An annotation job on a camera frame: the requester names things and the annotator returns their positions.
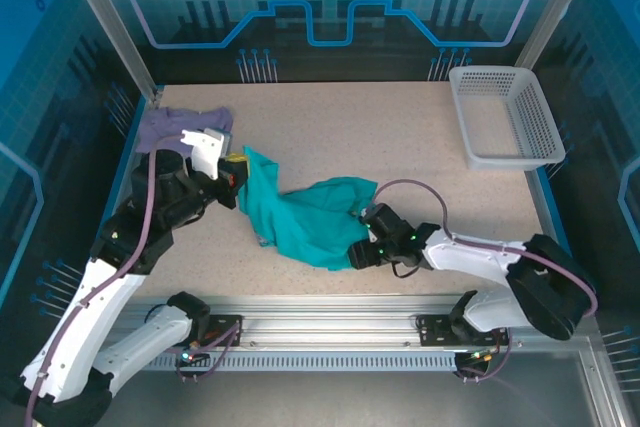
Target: blue wall panel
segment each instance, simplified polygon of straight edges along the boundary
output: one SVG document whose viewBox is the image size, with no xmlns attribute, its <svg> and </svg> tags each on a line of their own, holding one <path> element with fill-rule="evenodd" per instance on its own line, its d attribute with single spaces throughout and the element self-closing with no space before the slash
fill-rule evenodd
<svg viewBox="0 0 640 427">
<path fill-rule="evenodd" d="M 605 310 L 640 309 L 640 0 L 574 0 L 536 66 L 568 150 L 547 175 Z"/>
<path fill-rule="evenodd" d="M 277 59 L 279 81 L 439 80 L 445 62 L 511 64 L 547 0 L 114 2 L 154 78 L 193 83 L 274 81 L 257 68 L 266 56 L 242 56 L 251 49 Z"/>
<path fill-rule="evenodd" d="M 72 289 L 43 266 L 83 268 L 140 94 L 85 0 L 0 0 L 0 19 L 4 371 L 29 360 L 62 312 L 48 291 Z"/>
</svg>

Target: yellow object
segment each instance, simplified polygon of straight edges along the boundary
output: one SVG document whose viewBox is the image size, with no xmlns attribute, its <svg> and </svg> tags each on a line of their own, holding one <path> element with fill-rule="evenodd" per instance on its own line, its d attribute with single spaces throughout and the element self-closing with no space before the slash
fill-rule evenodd
<svg viewBox="0 0 640 427">
<path fill-rule="evenodd" d="M 250 172 L 250 164 L 249 164 L 249 156 L 244 154 L 232 153 L 225 157 L 225 160 L 229 162 L 246 162 L 247 163 L 247 177 L 251 174 Z"/>
</svg>

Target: glass panel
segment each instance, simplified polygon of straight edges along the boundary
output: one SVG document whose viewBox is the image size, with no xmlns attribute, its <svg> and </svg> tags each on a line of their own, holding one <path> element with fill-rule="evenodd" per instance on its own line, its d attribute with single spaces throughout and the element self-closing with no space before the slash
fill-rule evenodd
<svg viewBox="0 0 640 427">
<path fill-rule="evenodd" d="M 597 426 L 581 369 L 577 356 L 518 354 L 480 385 L 449 373 L 247 372 L 216 374 L 197 389 L 173 373 L 142 372 L 100 426 Z M 21 413 L 7 406 L 0 421 L 13 425 Z"/>
<path fill-rule="evenodd" d="M 574 0 L 536 66 L 568 152 L 546 174 L 571 249 L 600 281 L 604 307 L 636 312 L 639 5 L 639 0 Z"/>
<path fill-rule="evenodd" d="M 31 359 L 74 291 L 45 266 L 83 269 L 140 94 L 85 0 L 0 0 L 0 18 L 6 372 Z"/>
<path fill-rule="evenodd" d="M 547 0 L 114 0 L 156 81 L 445 80 L 513 64 Z"/>
</svg>

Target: cable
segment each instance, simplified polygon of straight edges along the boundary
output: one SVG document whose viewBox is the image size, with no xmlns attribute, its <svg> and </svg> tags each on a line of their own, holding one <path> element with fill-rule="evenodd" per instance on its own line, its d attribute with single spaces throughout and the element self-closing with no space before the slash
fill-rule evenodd
<svg viewBox="0 0 640 427">
<path fill-rule="evenodd" d="M 440 202 L 440 206 L 442 207 L 442 230 L 450 240 L 457 242 L 461 245 L 466 245 L 468 247 L 473 247 L 476 249 L 485 249 L 485 250 L 491 250 L 494 252 L 506 252 L 509 254 L 519 255 L 519 256 L 527 257 L 528 259 L 534 260 L 539 264 L 542 264 L 545 267 L 551 270 L 554 270 L 561 275 L 564 275 L 567 279 L 571 280 L 580 289 L 582 289 L 585 292 L 585 294 L 587 294 L 587 297 L 589 297 L 589 301 L 591 302 L 591 307 L 589 308 L 589 310 L 587 310 L 587 312 L 585 312 L 584 314 L 585 317 L 592 316 L 593 314 L 595 314 L 596 310 L 598 310 L 598 299 L 596 298 L 596 294 L 593 292 L 591 287 L 589 287 L 589 285 L 587 285 L 587 283 L 584 282 L 582 279 L 580 279 L 577 275 L 573 274 L 572 272 L 569 272 L 567 269 L 556 264 L 555 262 L 545 259 L 540 255 L 527 252 L 526 250 L 515 249 L 513 247 L 505 247 L 502 245 L 488 244 L 484 242 L 474 242 L 471 240 L 465 240 L 465 239 L 461 239 L 460 237 L 454 236 L 454 234 L 449 230 L 449 226 L 448 226 L 449 212 L 447 209 L 446 202 L 444 201 L 444 199 L 436 189 L 434 189 L 428 184 L 425 184 L 424 182 L 420 182 L 419 180 L 413 180 L 413 179 L 398 179 L 398 180 L 392 180 L 391 182 L 387 182 L 376 191 L 375 195 L 373 196 L 373 199 L 371 200 L 371 203 L 369 204 L 369 207 L 374 205 L 375 200 L 384 190 L 388 189 L 392 185 L 397 185 L 397 184 L 417 185 L 419 187 L 422 187 L 423 189 L 428 190 L 435 196 L 436 199 L 438 199 L 438 202 Z"/>
<path fill-rule="evenodd" d="M 464 371 L 469 372 L 471 374 L 482 375 L 482 371 L 480 371 L 478 369 L 474 369 L 473 367 L 463 367 L 461 370 L 464 370 Z M 557 427 L 558 424 L 556 424 L 553 420 L 551 420 L 547 416 L 547 414 L 544 412 L 544 410 L 542 410 L 540 407 L 538 407 L 531 399 L 529 399 L 529 397 L 526 394 L 524 394 L 515 385 L 512 385 L 510 382 L 507 382 L 506 380 L 503 380 L 503 379 L 501 379 L 499 377 L 495 377 L 493 380 L 498 382 L 499 384 L 503 385 L 507 389 L 511 390 L 516 396 L 520 397 L 524 402 L 529 404 L 529 406 L 533 410 L 535 410 L 540 417 L 542 417 L 543 419 L 545 419 L 547 421 L 548 425 L 550 425 L 552 427 Z"/>
<path fill-rule="evenodd" d="M 153 202 L 155 198 L 156 191 L 156 183 L 155 183 L 155 174 L 156 174 L 156 153 L 159 145 L 162 142 L 168 140 L 180 140 L 182 139 L 182 135 L 171 135 L 168 137 L 164 137 L 159 139 L 151 151 L 149 152 L 149 166 L 148 166 L 148 188 L 147 188 L 147 204 L 144 211 L 144 218 L 142 221 L 142 231 L 140 232 L 140 240 L 138 241 L 138 245 L 134 250 L 129 260 L 127 260 L 120 269 L 118 269 L 111 277 L 106 279 L 100 285 L 98 285 L 95 289 L 93 289 L 89 294 L 83 297 L 73 309 L 69 311 L 69 315 L 67 315 L 58 332 L 52 337 L 51 344 L 47 349 L 47 353 L 42 360 L 42 365 L 38 370 L 38 378 L 33 384 L 33 388 L 31 389 L 31 393 L 29 394 L 29 401 L 27 402 L 27 409 L 24 416 L 24 427 L 32 427 L 33 425 L 33 410 L 36 405 L 36 400 L 38 399 L 38 395 L 40 394 L 40 390 L 42 389 L 42 384 L 44 384 L 45 379 L 48 376 L 49 367 L 51 366 L 51 361 L 53 360 L 53 356 L 56 353 L 56 350 L 60 346 L 60 342 L 62 341 L 64 335 L 71 327 L 73 321 L 78 317 L 78 314 L 82 312 L 82 309 L 86 309 L 89 307 L 89 302 L 98 294 L 100 294 L 104 289 L 113 284 L 116 280 L 123 277 L 127 272 L 129 272 L 138 258 L 142 254 L 144 250 L 144 246 L 147 244 L 147 239 L 149 238 L 149 229 L 151 228 L 151 217 L 153 213 Z"/>
<path fill-rule="evenodd" d="M 156 304 L 153 307 L 151 307 L 149 309 L 149 312 L 147 312 L 147 315 L 144 316 L 144 322 L 143 323 L 146 324 L 147 320 L 149 320 L 149 317 L 151 317 L 151 314 L 153 314 L 157 309 L 159 309 L 163 305 L 166 305 L 166 304 Z"/>
<path fill-rule="evenodd" d="M 500 363 L 496 366 L 495 369 L 493 369 L 491 372 L 489 372 L 488 374 L 481 374 L 479 377 L 474 377 L 476 382 L 482 382 L 483 380 L 487 380 L 487 379 L 491 379 L 492 377 L 495 377 L 496 375 L 498 375 L 498 372 L 500 372 L 502 370 L 502 368 L 505 366 L 505 364 L 507 363 L 507 360 L 509 360 L 509 356 L 511 355 L 511 347 L 513 345 L 513 341 L 511 339 L 511 331 L 509 329 L 507 329 L 507 336 L 509 338 L 509 340 L 507 341 L 507 350 L 505 350 L 504 355 L 502 356 L 502 359 L 500 359 Z"/>
<path fill-rule="evenodd" d="M 222 351 L 222 354 L 220 354 L 220 357 L 218 357 L 218 360 L 216 360 L 216 362 L 206 372 L 204 372 L 202 374 L 194 375 L 193 376 L 194 380 L 196 378 L 197 379 L 204 379 L 204 378 L 209 377 L 209 376 L 214 374 L 214 372 L 218 369 L 218 367 L 220 367 L 220 364 L 222 364 L 222 361 L 224 360 L 224 358 L 226 357 L 227 353 L 229 352 L 229 349 L 231 348 L 231 344 L 233 344 L 233 341 L 235 340 L 236 335 L 238 334 L 238 330 L 240 330 L 240 325 L 236 323 L 229 330 L 227 330 L 224 334 L 222 334 L 220 337 L 218 337 L 213 343 L 211 343 L 209 345 L 206 345 L 204 347 L 199 347 L 198 349 L 194 349 L 194 350 L 190 350 L 189 351 L 190 354 L 199 354 L 199 353 L 202 353 L 202 352 L 210 351 L 213 347 L 216 347 L 224 339 L 229 337 L 227 345 L 225 345 L 224 350 Z M 178 374 L 178 377 L 180 377 L 182 382 L 186 382 L 187 379 L 191 378 L 191 377 L 187 377 L 187 376 L 182 374 L 182 372 L 180 371 L 180 362 L 178 362 L 178 364 L 176 365 L 176 374 Z"/>
<path fill-rule="evenodd" d="M 496 353 L 495 353 L 495 355 L 498 355 L 500 353 L 500 330 L 499 329 L 493 329 L 491 331 L 491 333 L 493 334 L 493 338 L 496 339 Z"/>
<path fill-rule="evenodd" d="M 407 277 L 411 277 L 413 274 L 415 274 L 418 270 L 420 270 L 420 266 L 418 265 L 417 267 L 414 267 L 412 270 L 410 270 L 409 272 L 407 272 L 406 274 L 398 274 L 398 269 L 397 269 L 397 265 L 398 262 L 391 262 L 391 268 L 393 269 L 393 275 L 395 275 L 396 277 L 398 277 L 399 279 L 406 279 Z"/>
</svg>

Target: linear slide rail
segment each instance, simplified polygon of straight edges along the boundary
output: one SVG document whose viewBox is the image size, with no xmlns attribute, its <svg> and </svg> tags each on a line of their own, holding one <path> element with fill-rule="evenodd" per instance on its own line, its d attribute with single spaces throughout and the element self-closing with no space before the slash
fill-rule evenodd
<svg viewBox="0 0 640 427">
<path fill-rule="evenodd" d="M 421 347 L 415 318 L 447 314 L 458 295 L 247 296 L 203 297 L 212 314 L 243 316 L 240 345 L 222 371 L 402 372 L 453 371 L 455 352 L 473 346 Z M 149 309 L 165 298 L 134 298 L 122 311 L 106 343 L 119 341 L 142 325 Z M 550 339 L 533 329 L 513 329 L 513 352 L 577 353 L 585 385 L 602 426 L 634 425 L 622 401 L 602 345 L 597 323 L 583 319 L 570 341 Z M 185 375 L 206 370 L 218 349 Z M 147 371 L 173 371 L 174 354 L 162 354 Z"/>
</svg>

